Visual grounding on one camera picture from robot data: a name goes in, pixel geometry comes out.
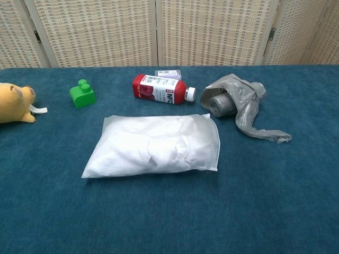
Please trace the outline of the white plastic-wrapped item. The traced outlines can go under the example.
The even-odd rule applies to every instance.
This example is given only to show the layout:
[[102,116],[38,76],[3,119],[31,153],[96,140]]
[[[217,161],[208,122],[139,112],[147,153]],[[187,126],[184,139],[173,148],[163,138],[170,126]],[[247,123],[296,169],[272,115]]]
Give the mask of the white plastic-wrapped item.
[[237,113],[236,105],[228,93],[216,95],[210,99],[210,112],[215,117],[230,116]]

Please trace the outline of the grey plastic bag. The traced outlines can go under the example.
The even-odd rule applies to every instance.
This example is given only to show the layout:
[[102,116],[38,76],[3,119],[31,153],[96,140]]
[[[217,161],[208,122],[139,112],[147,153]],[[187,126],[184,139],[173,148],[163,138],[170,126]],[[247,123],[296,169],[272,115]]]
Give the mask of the grey plastic bag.
[[233,99],[237,108],[237,113],[234,114],[235,123],[247,136],[277,143],[288,142],[292,139],[292,135],[281,130],[258,130],[253,127],[260,103],[266,96],[266,89],[263,84],[250,83],[240,79],[235,74],[223,76],[204,88],[200,97],[201,106],[210,111],[210,99],[222,93],[228,93]]

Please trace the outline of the red juice bottle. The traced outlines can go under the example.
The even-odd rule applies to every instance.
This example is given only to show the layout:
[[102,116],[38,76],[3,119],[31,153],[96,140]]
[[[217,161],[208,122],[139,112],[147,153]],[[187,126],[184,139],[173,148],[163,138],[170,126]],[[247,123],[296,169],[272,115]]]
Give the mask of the red juice bottle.
[[196,89],[179,79],[140,74],[132,82],[135,98],[178,105],[194,102]]

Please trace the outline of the small purple clear box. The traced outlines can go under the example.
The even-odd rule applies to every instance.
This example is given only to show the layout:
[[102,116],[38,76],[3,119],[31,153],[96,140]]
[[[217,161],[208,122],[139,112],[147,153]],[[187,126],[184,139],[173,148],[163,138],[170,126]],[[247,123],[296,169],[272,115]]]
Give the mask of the small purple clear box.
[[163,77],[163,78],[170,78],[170,79],[182,79],[181,71],[180,70],[156,70],[155,76]]

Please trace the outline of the blue table cover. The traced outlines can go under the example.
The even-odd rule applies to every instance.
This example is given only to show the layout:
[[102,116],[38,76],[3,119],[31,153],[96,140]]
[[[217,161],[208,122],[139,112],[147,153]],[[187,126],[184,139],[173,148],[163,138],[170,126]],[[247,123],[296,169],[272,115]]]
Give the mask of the blue table cover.
[[[9,68],[0,82],[31,86],[48,113],[0,124],[0,254],[339,254],[339,65],[182,67],[197,92],[227,74],[262,83],[252,139],[216,119],[217,172],[83,179],[110,115],[203,114],[136,99],[155,67]],[[96,102],[69,94],[85,79]]]

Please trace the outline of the green toy block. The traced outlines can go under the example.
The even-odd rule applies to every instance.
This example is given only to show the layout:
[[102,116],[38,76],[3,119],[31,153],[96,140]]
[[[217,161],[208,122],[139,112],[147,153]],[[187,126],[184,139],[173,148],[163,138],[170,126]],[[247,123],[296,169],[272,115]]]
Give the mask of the green toy block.
[[80,79],[78,85],[69,90],[69,94],[76,108],[89,106],[96,102],[94,91],[85,79]]

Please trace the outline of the woven folding screen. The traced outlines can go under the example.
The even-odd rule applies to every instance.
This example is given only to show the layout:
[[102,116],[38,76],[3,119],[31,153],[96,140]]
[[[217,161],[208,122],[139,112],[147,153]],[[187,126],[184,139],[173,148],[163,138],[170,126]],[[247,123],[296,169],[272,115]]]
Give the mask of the woven folding screen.
[[339,65],[339,0],[0,0],[0,69]]

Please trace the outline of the yellow plush toy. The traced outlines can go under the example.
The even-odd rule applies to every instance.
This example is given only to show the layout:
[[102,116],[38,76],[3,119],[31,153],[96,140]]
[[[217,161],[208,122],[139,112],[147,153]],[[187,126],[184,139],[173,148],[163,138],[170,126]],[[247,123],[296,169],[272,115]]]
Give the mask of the yellow plush toy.
[[34,114],[48,112],[46,107],[33,106],[36,93],[29,86],[20,87],[11,83],[0,83],[0,124],[10,122],[34,123]]

